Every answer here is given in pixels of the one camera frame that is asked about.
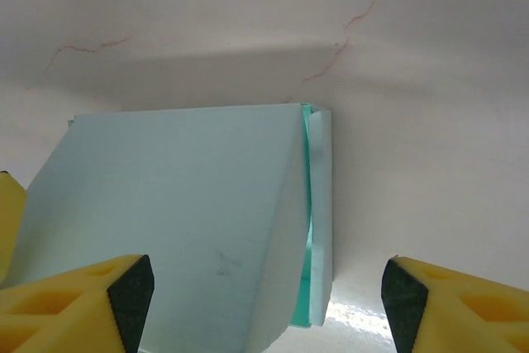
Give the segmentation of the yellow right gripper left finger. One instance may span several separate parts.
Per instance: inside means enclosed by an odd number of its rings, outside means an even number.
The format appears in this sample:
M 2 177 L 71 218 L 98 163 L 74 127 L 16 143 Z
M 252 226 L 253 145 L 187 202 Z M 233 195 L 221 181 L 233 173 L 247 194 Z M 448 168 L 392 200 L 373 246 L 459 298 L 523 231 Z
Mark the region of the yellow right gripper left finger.
M 148 255 L 0 289 L 0 353 L 138 353 L 154 290 Z

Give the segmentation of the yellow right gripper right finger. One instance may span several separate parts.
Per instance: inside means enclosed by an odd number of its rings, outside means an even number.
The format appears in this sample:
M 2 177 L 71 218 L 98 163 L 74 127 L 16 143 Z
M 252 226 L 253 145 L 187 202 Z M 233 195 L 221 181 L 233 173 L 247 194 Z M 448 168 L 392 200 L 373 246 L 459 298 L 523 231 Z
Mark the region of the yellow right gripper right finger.
M 397 353 L 529 353 L 529 291 L 395 256 L 381 298 Z

